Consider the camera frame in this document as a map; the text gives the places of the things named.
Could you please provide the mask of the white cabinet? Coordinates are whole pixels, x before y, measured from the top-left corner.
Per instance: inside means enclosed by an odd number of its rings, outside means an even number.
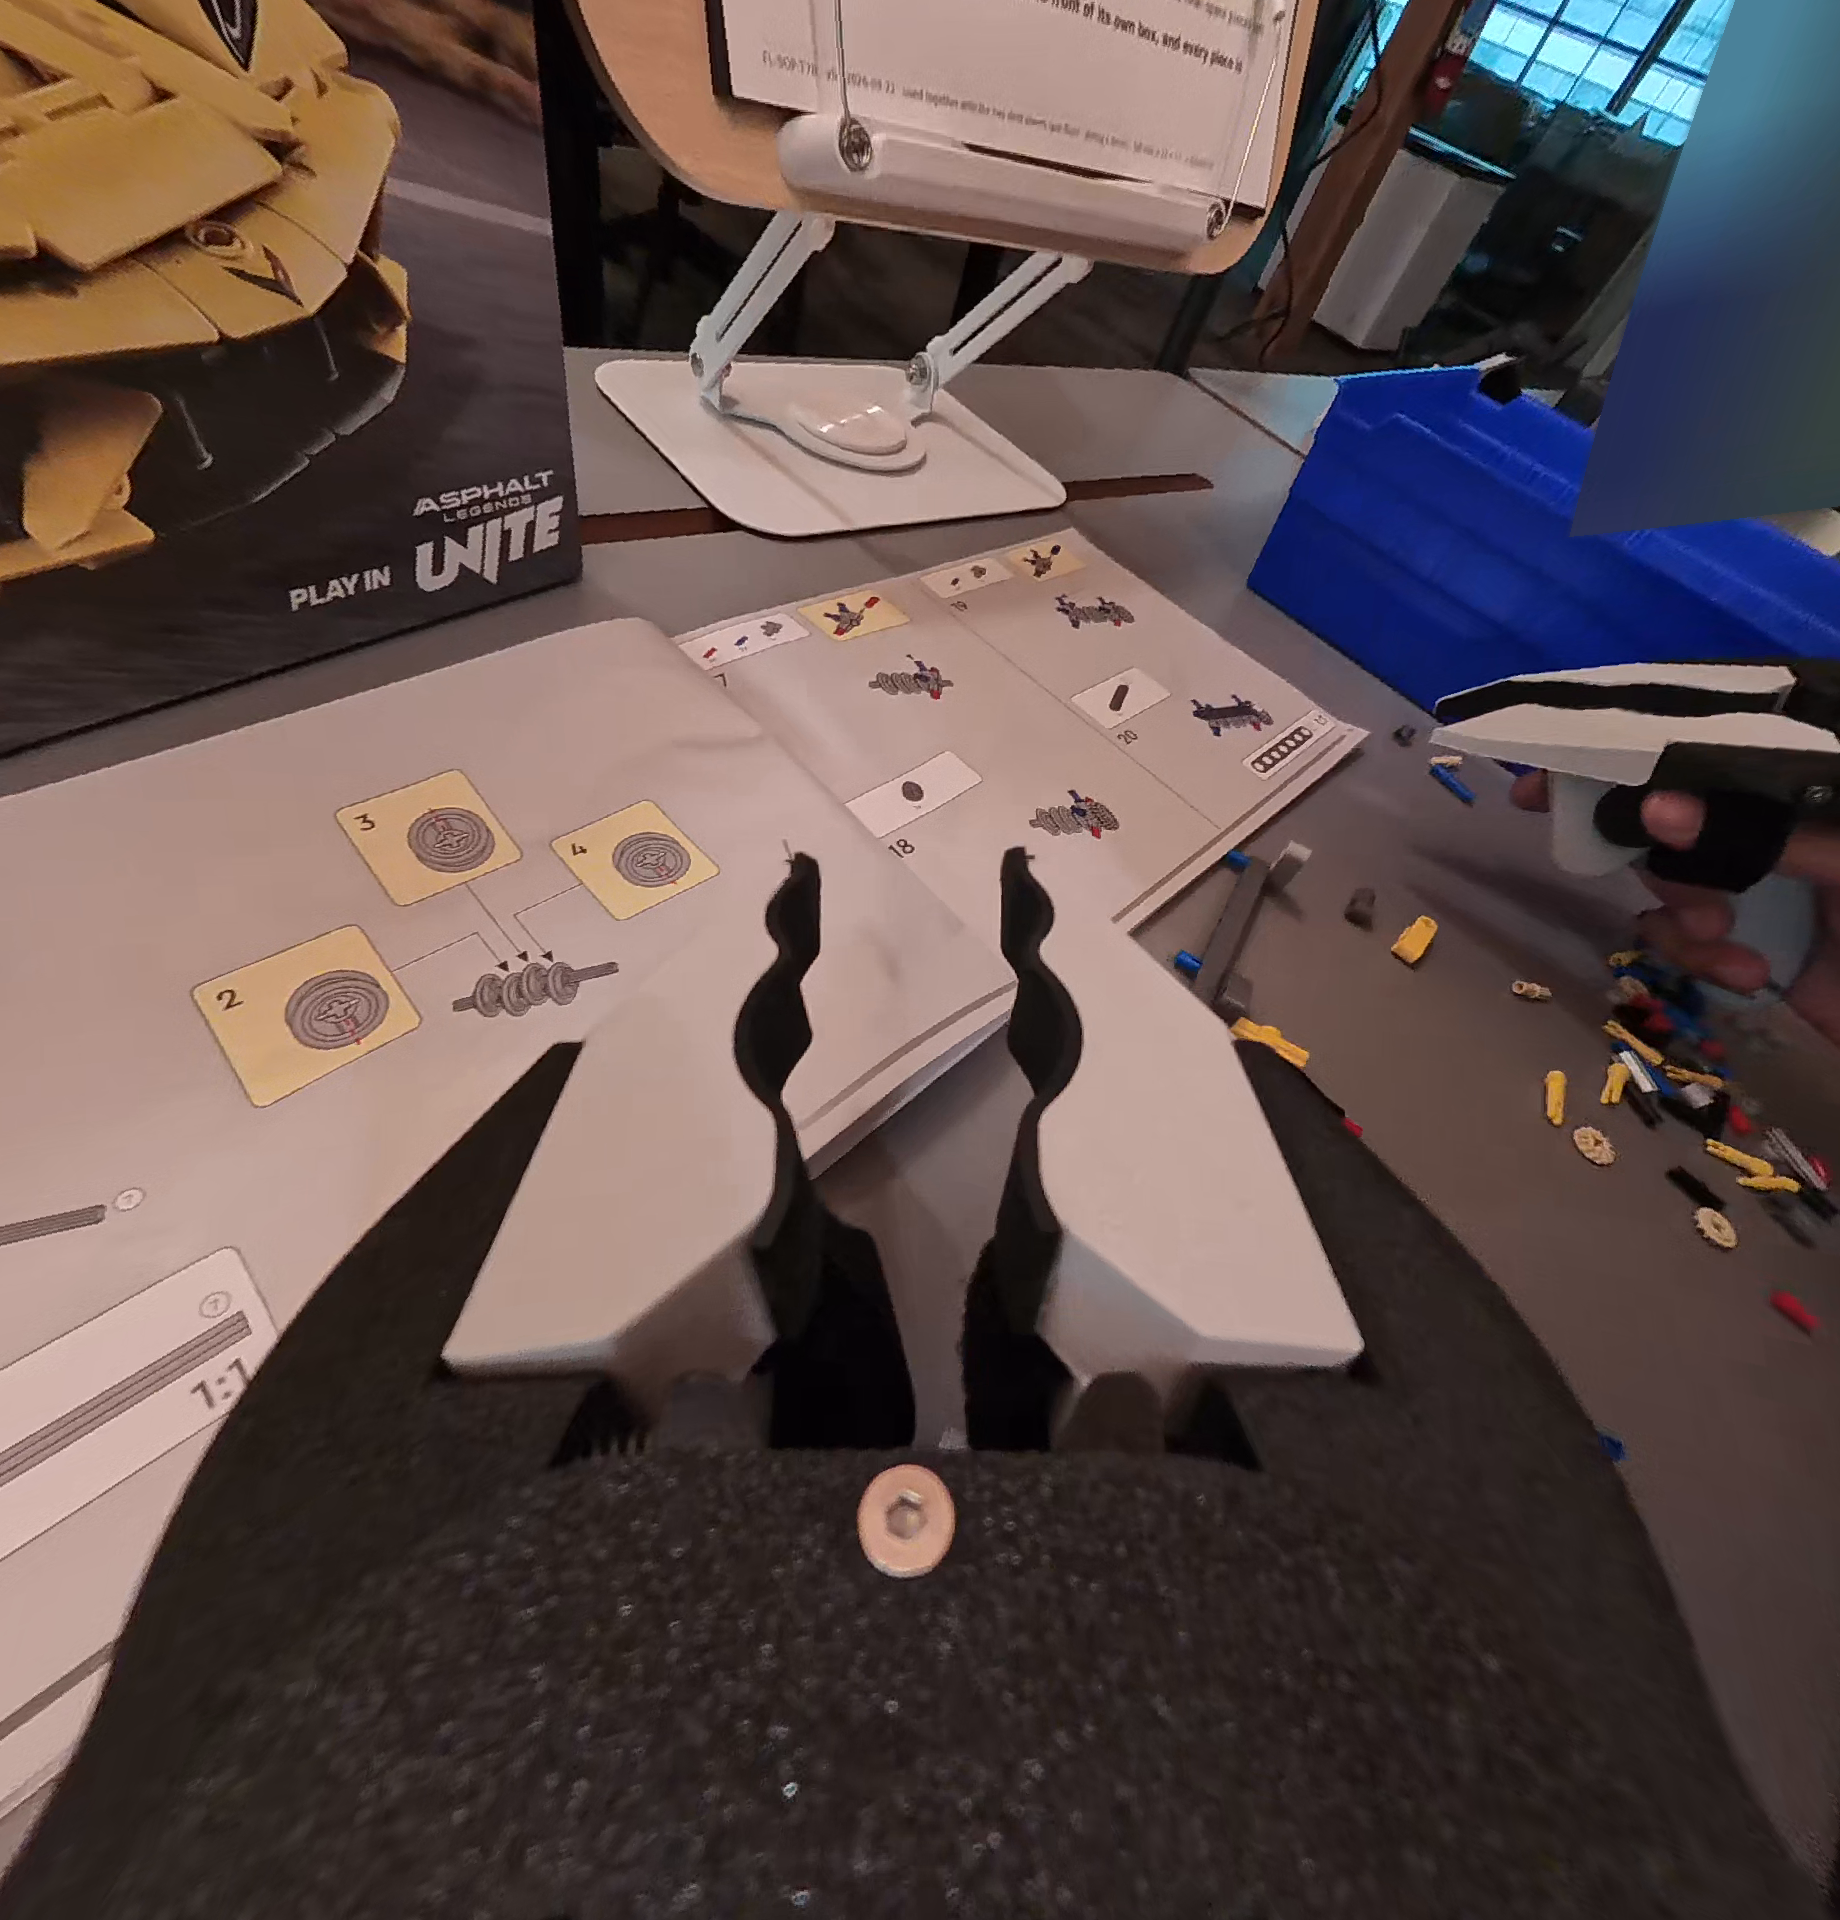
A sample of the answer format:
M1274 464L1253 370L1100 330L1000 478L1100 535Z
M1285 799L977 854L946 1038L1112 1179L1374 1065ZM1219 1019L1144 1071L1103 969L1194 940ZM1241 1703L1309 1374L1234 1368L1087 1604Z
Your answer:
M1510 183L1496 162L1413 130L1317 299L1319 330L1363 353L1397 353Z

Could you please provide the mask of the pile of loose lego pieces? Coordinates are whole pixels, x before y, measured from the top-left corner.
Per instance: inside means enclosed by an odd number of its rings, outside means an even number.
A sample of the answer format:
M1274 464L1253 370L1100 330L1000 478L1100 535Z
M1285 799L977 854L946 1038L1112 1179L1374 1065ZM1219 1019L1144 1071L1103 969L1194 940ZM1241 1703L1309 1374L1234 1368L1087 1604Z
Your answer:
M1686 1170L1724 1196L1724 1213L1766 1213L1802 1247L1840 1239L1840 1158L1749 1086L1757 1047L1772 1047L1766 1015L1724 1014L1719 989L1650 948L1614 948L1604 969L1604 1104L1643 1126L1681 1126L1699 1152Z

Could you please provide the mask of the wooden post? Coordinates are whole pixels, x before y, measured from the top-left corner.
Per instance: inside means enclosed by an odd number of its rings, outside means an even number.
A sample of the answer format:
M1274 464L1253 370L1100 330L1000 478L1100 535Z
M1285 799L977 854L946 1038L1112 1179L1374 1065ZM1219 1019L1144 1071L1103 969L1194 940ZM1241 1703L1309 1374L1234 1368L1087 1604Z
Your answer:
M1425 102L1427 74L1460 11L1462 2L1407 2L1342 143L1317 167L1317 192L1300 221L1289 224L1274 274L1268 274L1253 310L1260 330L1256 366L1263 370L1291 368L1291 356L1312 324L1317 304L1338 272L1348 245L1363 228L1365 210L1402 148L1417 109Z

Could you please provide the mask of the person's right hand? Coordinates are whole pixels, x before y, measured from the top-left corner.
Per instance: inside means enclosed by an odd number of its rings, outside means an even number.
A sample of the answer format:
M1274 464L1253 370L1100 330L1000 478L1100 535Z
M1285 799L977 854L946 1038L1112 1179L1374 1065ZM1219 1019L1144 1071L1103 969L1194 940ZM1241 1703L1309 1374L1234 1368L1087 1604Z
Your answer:
M1705 756L1667 751L1635 802L1654 893L1654 906L1636 920L1641 948L1708 989L1761 994L1774 986L1772 952L1738 931L1741 888L1772 872L1808 885L1811 943L1785 1003L1840 1051L1840 822L1808 822L1790 791L1766 796L1730 781L1667 782L1667 774L1691 768L1705 774Z

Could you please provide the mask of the lego set box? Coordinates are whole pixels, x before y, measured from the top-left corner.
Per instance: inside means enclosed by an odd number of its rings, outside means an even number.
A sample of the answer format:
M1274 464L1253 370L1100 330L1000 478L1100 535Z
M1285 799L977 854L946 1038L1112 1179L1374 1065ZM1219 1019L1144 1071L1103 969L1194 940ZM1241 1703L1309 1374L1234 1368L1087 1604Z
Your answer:
M0 2L0 761L579 574L543 2Z

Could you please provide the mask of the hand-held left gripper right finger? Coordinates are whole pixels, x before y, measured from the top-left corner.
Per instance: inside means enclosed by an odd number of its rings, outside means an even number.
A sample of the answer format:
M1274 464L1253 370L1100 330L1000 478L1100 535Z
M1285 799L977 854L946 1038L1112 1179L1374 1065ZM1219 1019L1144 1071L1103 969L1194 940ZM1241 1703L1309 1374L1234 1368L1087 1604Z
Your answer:
M1004 851L1007 1051L1029 1078L1004 1187L1004 1325L1085 1386L1363 1355L1241 1045L1087 901Z

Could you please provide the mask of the lego chassis assembly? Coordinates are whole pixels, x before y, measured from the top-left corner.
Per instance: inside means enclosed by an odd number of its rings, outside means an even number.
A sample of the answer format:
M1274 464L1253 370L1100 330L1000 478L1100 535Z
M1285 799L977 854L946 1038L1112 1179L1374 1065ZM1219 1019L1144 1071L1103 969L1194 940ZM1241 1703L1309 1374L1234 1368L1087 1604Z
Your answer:
M1249 983L1244 976L1244 948L1273 897L1282 897L1304 872L1312 851L1304 842L1289 842L1274 857L1256 857L1232 847L1219 860L1219 872L1232 879L1214 931L1199 952L1174 952L1173 973L1192 994L1219 1015L1227 1035L1253 1035Z

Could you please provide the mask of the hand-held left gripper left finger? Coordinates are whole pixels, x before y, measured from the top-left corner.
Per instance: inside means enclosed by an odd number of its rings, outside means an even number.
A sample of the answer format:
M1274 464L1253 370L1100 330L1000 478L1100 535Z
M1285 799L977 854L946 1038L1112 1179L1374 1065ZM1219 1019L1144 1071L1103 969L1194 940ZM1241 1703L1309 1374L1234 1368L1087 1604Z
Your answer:
M467 1302L456 1374L745 1372L810 1330L822 1208L785 1086L810 1045L821 868L705 931L578 1047Z

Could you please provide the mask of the printed instruction sheet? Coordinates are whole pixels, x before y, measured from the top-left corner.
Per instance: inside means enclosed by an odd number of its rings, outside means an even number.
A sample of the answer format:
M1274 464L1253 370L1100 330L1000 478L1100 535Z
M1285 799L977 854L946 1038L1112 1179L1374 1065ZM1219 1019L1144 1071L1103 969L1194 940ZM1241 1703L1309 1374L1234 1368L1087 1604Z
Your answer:
M1291 2L709 2L716 93L853 207L1199 232L1263 207Z

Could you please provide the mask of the blue plastic bin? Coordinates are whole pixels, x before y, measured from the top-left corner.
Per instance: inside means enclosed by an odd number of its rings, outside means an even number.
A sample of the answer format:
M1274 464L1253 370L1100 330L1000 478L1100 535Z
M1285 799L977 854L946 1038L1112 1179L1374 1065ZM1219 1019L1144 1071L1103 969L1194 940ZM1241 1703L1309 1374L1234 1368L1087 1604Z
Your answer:
M1249 588L1417 708L1646 662L1840 662L1840 561L1761 521L1575 535L1590 429L1512 360L1342 379Z

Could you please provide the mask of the lego instruction booklet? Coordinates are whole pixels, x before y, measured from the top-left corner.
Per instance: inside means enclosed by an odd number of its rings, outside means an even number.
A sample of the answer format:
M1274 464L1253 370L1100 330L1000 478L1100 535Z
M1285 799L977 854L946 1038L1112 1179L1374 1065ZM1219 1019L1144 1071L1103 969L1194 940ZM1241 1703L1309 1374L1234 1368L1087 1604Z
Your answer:
M1004 851L1133 937L1358 741L1059 529L0 799L0 1823L317 1284L788 854L822 885L782 1095L821 1170L1004 1027Z

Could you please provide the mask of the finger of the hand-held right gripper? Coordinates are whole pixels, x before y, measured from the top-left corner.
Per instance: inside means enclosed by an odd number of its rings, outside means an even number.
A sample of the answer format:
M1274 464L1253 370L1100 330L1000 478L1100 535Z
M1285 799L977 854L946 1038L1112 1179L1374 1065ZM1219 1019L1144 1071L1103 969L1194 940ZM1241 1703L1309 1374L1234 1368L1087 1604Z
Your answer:
M1650 717L1716 717L1724 711L1781 711L1796 674L1777 662L1646 662L1525 674L1433 706L1436 724L1470 724L1506 708L1636 711Z
M1433 748L1600 782L1643 782L1667 748L1840 759L1840 738L1774 711L1667 717L1630 708L1499 708L1436 727Z

